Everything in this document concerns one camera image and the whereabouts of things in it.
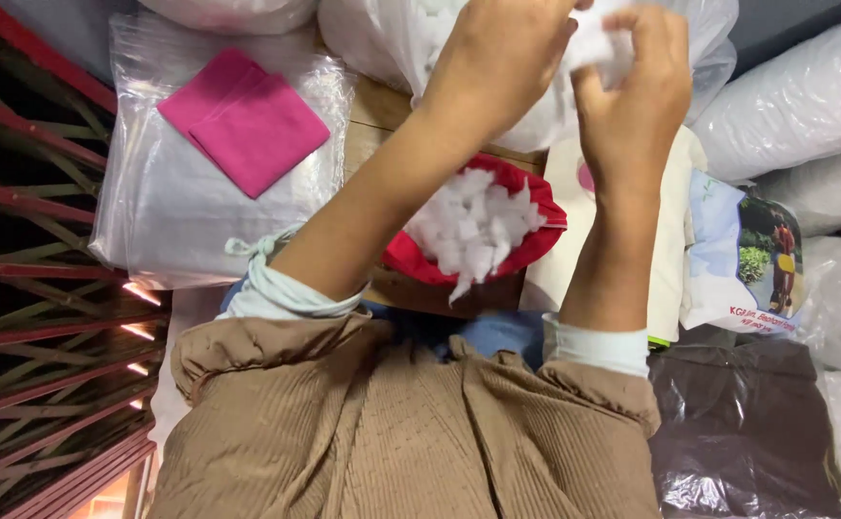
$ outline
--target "pink folded cloth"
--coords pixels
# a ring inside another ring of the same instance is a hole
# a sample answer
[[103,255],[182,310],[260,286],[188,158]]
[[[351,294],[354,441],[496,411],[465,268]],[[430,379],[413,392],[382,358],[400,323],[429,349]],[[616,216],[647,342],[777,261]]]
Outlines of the pink folded cloth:
[[331,136],[285,78],[238,49],[219,53],[158,110],[251,198]]

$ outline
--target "wooden table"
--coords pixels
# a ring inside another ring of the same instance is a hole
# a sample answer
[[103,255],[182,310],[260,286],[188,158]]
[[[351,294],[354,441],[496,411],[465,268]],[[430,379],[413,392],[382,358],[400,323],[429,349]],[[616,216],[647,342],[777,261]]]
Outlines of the wooden table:
[[[350,178],[411,112],[410,96],[361,77],[350,111],[346,131],[345,170]],[[496,146],[482,151],[500,157],[513,165],[542,175],[546,153],[518,153]],[[372,274],[372,286],[366,298],[377,303],[447,315],[471,318],[488,310],[517,309],[525,272],[500,280],[474,285],[471,292],[450,309],[447,299],[452,289],[415,281],[379,264]]]

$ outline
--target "stuffing pile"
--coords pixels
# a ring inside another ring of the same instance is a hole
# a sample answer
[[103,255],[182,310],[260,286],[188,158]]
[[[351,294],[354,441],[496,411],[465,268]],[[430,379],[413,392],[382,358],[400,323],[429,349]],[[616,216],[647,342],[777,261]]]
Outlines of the stuffing pile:
[[527,234],[546,222],[530,199],[530,184],[511,195],[495,185],[495,174],[466,169],[418,210],[405,232],[443,275],[458,274],[449,304],[497,272]]

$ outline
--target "hand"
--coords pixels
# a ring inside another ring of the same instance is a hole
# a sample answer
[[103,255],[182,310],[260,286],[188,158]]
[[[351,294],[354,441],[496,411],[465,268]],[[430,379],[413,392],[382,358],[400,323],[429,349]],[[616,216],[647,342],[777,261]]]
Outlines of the hand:
[[573,74],[581,148],[598,201],[627,198],[630,207],[653,205],[693,94],[686,19],[642,5],[611,14],[603,28],[632,30],[634,66],[614,91],[603,90],[594,66]]
[[419,111],[477,149],[517,124],[552,82],[593,0],[470,0],[443,48]]

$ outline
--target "forearm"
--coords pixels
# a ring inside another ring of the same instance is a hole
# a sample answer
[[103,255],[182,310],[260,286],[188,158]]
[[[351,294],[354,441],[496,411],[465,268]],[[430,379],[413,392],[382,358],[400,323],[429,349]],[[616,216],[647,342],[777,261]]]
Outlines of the forearm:
[[598,196],[559,323],[602,332],[645,329],[659,204]]
[[414,112],[271,267],[335,301],[351,297],[395,234],[480,145]]

